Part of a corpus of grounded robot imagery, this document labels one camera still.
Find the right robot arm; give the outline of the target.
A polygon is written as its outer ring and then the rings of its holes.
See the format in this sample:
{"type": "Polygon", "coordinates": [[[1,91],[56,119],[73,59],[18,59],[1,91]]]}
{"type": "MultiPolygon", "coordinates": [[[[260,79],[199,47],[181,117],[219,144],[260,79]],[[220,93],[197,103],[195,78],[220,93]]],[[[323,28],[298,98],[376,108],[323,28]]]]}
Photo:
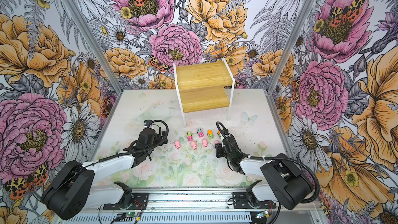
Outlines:
{"type": "Polygon", "coordinates": [[[229,168],[242,175],[259,176],[243,197],[252,208],[267,201],[277,201],[288,210],[300,203],[314,201],[319,194],[315,180],[299,168],[298,161],[280,153],[275,157],[252,157],[238,148],[235,137],[228,130],[219,131],[222,142],[215,144],[216,157],[225,158],[229,168]]]}

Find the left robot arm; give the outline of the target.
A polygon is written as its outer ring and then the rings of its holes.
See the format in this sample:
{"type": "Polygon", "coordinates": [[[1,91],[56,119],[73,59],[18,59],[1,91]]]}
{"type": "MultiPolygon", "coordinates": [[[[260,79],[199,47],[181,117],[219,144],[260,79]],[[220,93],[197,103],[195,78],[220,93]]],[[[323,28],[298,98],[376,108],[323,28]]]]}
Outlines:
{"type": "Polygon", "coordinates": [[[69,220],[86,208],[113,205],[127,209],[141,205],[133,190],[115,181],[98,186],[97,182],[124,170],[132,169],[150,158],[155,148],[168,142],[169,127],[163,120],[146,120],[138,139],[122,152],[95,161],[68,162],[41,196],[41,203],[62,220],[69,220]]]}

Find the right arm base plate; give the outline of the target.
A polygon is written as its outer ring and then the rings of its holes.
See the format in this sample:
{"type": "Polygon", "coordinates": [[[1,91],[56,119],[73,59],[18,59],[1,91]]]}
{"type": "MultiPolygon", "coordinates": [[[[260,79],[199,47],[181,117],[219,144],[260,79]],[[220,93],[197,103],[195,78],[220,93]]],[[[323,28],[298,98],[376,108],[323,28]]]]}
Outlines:
{"type": "Polygon", "coordinates": [[[245,192],[232,192],[232,197],[228,200],[228,205],[232,205],[234,209],[277,209],[277,205],[273,201],[249,202],[245,192]]]}

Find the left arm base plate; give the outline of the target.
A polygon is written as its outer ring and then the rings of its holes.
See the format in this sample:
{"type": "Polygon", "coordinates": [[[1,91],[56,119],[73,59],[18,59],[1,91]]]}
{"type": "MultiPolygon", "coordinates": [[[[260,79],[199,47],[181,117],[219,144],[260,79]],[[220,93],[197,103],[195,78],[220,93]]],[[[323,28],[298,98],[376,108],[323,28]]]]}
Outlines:
{"type": "Polygon", "coordinates": [[[149,201],[148,193],[132,193],[130,196],[122,198],[116,204],[105,204],[103,210],[106,211],[132,211],[132,210],[146,210],[149,201]]]}

